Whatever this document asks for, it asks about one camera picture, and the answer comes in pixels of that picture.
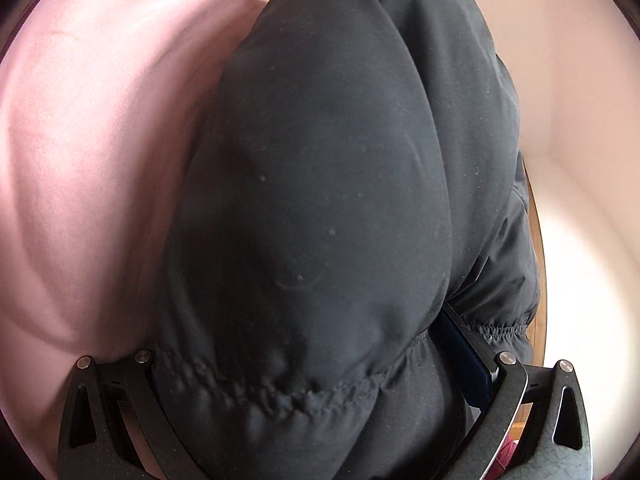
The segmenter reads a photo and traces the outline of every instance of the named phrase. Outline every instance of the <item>round metal rivet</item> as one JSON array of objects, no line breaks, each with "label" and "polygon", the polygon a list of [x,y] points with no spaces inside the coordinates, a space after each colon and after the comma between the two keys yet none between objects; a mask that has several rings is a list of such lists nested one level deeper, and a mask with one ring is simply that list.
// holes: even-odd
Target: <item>round metal rivet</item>
[{"label": "round metal rivet", "polygon": [[506,365],[514,365],[517,360],[511,352],[500,352],[500,361]]},{"label": "round metal rivet", "polygon": [[76,363],[78,368],[80,368],[81,370],[88,368],[90,364],[91,364],[91,358],[88,355],[85,355],[84,357],[79,358],[78,362]]},{"label": "round metal rivet", "polygon": [[136,354],[136,362],[144,364],[151,359],[151,352],[149,350],[140,350]]},{"label": "round metal rivet", "polygon": [[574,366],[567,360],[562,359],[559,363],[558,366],[562,369],[562,371],[567,372],[568,374],[570,374],[571,372],[574,371]]}]

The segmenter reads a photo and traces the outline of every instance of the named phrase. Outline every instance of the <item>white wall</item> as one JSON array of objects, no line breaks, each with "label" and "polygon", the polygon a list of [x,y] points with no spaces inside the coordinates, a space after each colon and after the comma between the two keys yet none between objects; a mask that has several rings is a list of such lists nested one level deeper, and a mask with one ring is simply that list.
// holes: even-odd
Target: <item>white wall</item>
[{"label": "white wall", "polygon": [[574,362],[594,478],[640,431],[640,41],[612,0],[476,0],[520,95],[545,365]]}]

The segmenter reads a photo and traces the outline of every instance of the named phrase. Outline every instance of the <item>black fabric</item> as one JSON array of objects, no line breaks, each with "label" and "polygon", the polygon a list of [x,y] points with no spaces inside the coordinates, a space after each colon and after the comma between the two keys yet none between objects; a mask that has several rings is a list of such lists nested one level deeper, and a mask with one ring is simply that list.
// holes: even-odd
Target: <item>black fabric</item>
[{"label": "black fabric", "polygon": [[432,478],[465,403],[448,301],[526,359],[516,94],[473,0],[271,0],[166,247],[154,381],[216,479]]}]

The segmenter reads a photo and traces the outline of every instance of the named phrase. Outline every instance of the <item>jacket sleeve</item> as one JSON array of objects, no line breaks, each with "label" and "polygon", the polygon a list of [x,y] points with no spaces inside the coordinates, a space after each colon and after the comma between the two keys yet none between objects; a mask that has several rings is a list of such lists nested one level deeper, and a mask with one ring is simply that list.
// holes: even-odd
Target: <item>jacket sleeve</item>
[{"label": "jacket sleeve", "polygon": [[476,260],[471,279],[449,304],[496,351],[510,351],[524,364],[533,358],[526,329],[540,298],[538,266],[529,227],[529,191],[518,153],[511,194],[497,236]]}]

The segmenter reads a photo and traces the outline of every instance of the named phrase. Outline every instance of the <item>black puffer jacket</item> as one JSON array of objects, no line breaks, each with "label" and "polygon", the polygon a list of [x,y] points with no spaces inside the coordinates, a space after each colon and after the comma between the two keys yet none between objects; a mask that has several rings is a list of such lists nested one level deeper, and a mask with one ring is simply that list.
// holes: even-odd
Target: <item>black puffer jacket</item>
[{"label": "black puffer jacket", "polygon": [[511,79],[473,0],[271,0],[226,66],[166,250],[154,381],[215,479],[435,475],[466,405],[448,302],[530,358]]}]

